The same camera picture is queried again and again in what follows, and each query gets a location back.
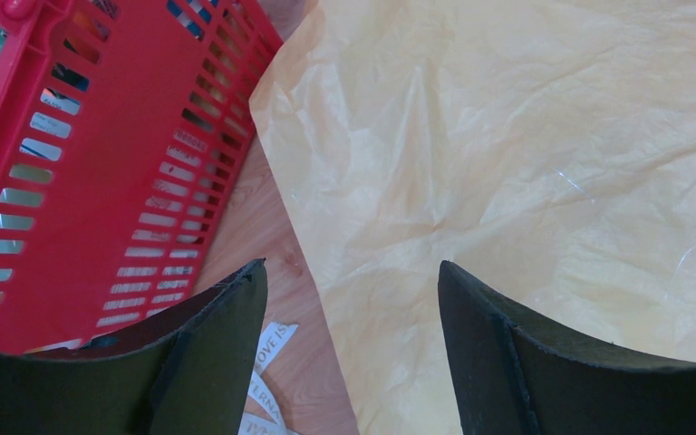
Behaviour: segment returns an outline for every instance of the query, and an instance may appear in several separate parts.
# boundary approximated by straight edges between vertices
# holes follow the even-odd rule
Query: wooden table
[[[255,140],[196,288],[208,288],[259,257],[267,258],[266,324],[300,325],[263,373],[287,427],[301,435],[357,435],[319,294]],[[250,400],[247,410],[265,417]]]

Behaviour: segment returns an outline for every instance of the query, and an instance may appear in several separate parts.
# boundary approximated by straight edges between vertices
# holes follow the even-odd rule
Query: plastic bag
[[[439,262],[696,361],[696,2],[321,0],[251,101],[362,433],[459,433]]]

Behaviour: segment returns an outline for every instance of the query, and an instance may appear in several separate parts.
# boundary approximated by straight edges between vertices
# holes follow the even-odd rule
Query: laundry basket
[[[190,295],[281,40],[254,0],[0,0],[0,26],[0,352],[73,348]]]

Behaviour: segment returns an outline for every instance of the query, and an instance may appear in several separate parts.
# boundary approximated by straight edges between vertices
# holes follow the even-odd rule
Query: red plastic basket
[[[0,0],[0,25],[0,351],[74,347],[188,297],[281,45],[262,9]]]

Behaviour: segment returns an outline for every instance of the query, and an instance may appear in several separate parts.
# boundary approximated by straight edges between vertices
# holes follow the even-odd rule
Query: wooden floor
[[[266,324],[300,325],[263,373],[288,429],[301,435],[358,434],[314,280],[256,140],[197,288],[207,288],[259,257],[267,258]],[[265,417],[250,402],[247,410]]]

